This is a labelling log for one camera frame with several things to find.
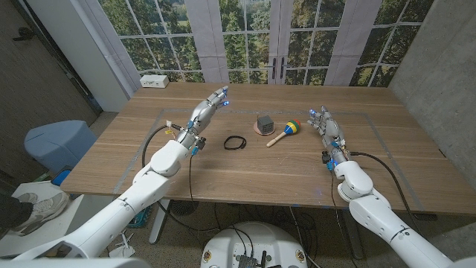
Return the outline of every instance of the window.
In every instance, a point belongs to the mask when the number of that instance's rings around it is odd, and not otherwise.
[[[433,0],[384,0],[351,86],[388,86]]]
[[[345,0],[295,0],[286,84],[323,85]]]
[[[99,0],[139,74],[204,82],[184,0]]]
[[[219,0],[231,83],[268,83],[270,0]]]

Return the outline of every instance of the wooden table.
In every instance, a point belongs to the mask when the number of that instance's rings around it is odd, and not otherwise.
[[[184,126],[191,110],[225,84],[170,83],[140,89],[73,169],[61,188],[72,194],[118,195],[141,169],[145,139],[166,120]],[[202,133],[204,150],[193,157],[192,190],[198,201],[330,207],[331,177],[321,162],[324,149],[310,127],[309,108],[325,105],[344,130],[351,151],[370,153],[395,172],[413,211],[476,214],[476,192],[389,89],[367,87],[229,85],[230,105],[220,109]],[[258,116],[269,115],[276,133],[253,131]],[[273,147],[266,143],[298,119],[301,131]],[[225,150],[230,135],[247,139],[244,150]],[[160,132],[147,159],[171,135]],[[389,173],[364,156],[354,158],[397,211],[404,210]],[[173,177],[165,198],[190,200],[188,159]],[[337,194],[339,208],[348,206]]]

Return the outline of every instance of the sneaker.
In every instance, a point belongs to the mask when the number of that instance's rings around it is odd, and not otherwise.
[[[25,193],[17,197],[17,199],[20,202],[30,202],[34,204],[38,200],[38,196],[35,193]]]
[[[44,223],[58,216],[68,203],[68,195],[61,192],[50,199],[33,204],[30,218],[13,229],[19,236],[25,236],[37,230]]]

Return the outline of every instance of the metal cube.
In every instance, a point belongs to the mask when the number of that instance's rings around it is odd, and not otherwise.
[[[273,131],[274,122],[269,115],[258,118],[258,129],[262,134],[268,134]]]

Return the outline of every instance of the maraca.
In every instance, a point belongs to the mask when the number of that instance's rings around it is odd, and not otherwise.
[[[273,138],[268,144],[267,147],[271,147],[276,141],[279,141],[280,138],[284,137],[286,134],[294,134],[300,129],[300,122],[298,120],[291,120],[289,121],[286,126],[284,127],[283,133],[281,133],[278,137]]]

